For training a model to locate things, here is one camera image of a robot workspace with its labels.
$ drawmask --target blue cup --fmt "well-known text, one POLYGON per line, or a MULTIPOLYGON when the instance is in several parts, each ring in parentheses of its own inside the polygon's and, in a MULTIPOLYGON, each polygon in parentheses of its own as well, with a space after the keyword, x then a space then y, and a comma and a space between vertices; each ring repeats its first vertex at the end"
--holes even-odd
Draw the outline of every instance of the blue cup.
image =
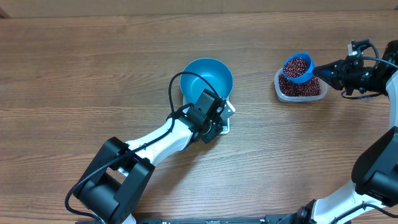
POLYGON ((302 76, 297 77, 297 78, 289 78, 289 77, 286 76, 285 72, 284 72, 284 76, 289 81, 291 81, 292 83, 295 83, 295 84, 302 84, 302 83, 308 82, 313 77, 312 70, 315 68, 315 64, 313 63, 313 60, 312 60, 311 56, 309 54, 307 54, 306 52, 294 54, 289 59, 287 59, 285 64, 284 64, 283 71, 285 70, 285 66, 286 66, 287 62, 289 62, 291 59, 293 59, 295 57, 302 58, 302 59, 304 59, 306 61, 306 63, 307 63, 307 71, 302 76))
MULTIPOLYGON (((193 72, 205 78, 220 97, 229 97, 234 87, 234 79, 229 68, 214 58, 196 59, 185 67, 184 72, 193 72)), ((203 80, 188 74, 181 75, 180 87, 182 94, 192 103, 196 103, 204 89, 211 91, 203 80)))

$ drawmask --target wood grain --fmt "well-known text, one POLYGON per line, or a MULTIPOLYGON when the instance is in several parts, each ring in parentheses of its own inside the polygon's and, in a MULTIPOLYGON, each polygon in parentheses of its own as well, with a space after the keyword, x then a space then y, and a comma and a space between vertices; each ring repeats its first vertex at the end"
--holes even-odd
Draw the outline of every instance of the wood grain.
MULTIPOLYGON (((283 104, 275 72, 296 52, 317 65, 344 58, 352 39, 370 38, 382 53, 397 19, 355 11, 0 20, 0 223, 81 219, 63 199, 102 143, 161 126, 171 77, 200 57, 233 72, 231 132, 159 164, 135 216, 260 217, 326 197, 387 131, 388 99, 344 100, 329 89, 320 101, 283 104)), ((178 82, 173 96, 181 105, 178 82)), ((370 212, 354 222, 396 221, 370 212)))
POLYGON ((396 0, 0 0, 12 18, 393 10, 396 0))

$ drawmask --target clear plastic container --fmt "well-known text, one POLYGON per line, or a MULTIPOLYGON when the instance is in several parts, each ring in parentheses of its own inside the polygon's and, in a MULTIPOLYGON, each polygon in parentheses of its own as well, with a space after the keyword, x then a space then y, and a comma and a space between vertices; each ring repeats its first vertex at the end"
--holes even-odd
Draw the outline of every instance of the clear plastic container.
POLYGON ((328 84, 318 78, 319 85, 321 87, 321 94, 318 96, 286 96, 280 91, 279 87, 279 75, 282 73, 282 69, 275 74, 274 84, 275 84, 275 91, 278 97, 278 100, 284 103, 299 103, 299 102, 308 102, 314 100, 320 100, 325 97, 326 93, 328 92, 328 84))

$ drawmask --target blue cup filled with beads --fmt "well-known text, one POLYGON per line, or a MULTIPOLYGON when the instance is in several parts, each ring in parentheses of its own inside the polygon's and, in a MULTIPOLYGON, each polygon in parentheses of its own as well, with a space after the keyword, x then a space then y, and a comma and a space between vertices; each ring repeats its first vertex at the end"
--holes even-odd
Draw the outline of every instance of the blue cup filled with beads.
POLYGON ((306 53, 297 53, 289 57, 283 67, 284 76, 295 84, 308 82, 312 77, 315 64, 311 56, 306 53))

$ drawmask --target plastic container filled with beads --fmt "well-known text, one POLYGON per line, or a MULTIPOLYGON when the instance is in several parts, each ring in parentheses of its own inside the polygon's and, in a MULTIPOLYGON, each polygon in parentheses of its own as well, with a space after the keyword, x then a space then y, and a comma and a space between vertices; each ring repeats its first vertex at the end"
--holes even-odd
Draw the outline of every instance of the plastic container filled with beads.
POLYGON ((320 100, 328 91, 328 84, 313 76, 313 61, 307 53, 291 56, 274 78, 278 100, 298 103, 320 100))

